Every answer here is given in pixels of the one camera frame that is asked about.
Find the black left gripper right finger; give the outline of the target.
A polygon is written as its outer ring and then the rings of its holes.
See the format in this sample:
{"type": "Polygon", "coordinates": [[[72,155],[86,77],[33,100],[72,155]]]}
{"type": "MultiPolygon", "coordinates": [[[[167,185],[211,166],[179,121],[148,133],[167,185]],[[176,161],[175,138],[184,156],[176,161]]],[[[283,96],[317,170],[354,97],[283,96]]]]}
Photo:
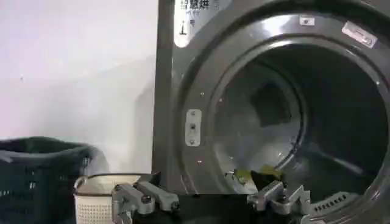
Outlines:
{"type": "Polygon", "coordinates": [[[247,204],[255,211],[271,209],[278,215],[309,216],[311,192],[302,184],[288,184],[282,176],[267,173],[251,173],[250,177],[257,191],[247,195],[247,204]]]}

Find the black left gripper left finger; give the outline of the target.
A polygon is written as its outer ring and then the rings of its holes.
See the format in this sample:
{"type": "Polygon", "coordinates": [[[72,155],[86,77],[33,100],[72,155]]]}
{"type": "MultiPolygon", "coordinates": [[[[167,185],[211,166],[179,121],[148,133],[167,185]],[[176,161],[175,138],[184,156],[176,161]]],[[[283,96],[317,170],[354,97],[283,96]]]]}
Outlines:
{"type": "Polygon", "coordinates": [[[120,183],[112,189],[112,222],[133,223],[136,213],[150,215],[156,210],[180,210],[179,196],[159,187],[161,173],[139,177],[134,183],[120,183]]]}

